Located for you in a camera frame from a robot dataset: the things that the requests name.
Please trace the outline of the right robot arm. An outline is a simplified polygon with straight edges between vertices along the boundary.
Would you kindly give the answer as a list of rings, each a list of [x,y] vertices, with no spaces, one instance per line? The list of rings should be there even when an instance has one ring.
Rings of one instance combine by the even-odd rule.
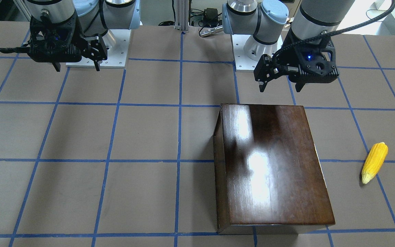
[[[4,54],[75,68],[125,68],[131,30],[141,25],[139,0],[25,0],[30,38]]]

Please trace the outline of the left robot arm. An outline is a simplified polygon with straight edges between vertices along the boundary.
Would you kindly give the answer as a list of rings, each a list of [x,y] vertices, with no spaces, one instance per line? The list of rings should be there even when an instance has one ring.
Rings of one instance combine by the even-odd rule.
[[[248,35],[244,51],[257,65],[254,79],[263,92],[274,79],[288,76],[297,92],[308,83],[339,77],[331,36],[352,0],[302,0],[281,47],[277,42],[289,17],[279,0],[228,0],[222,8],[224,33]]]

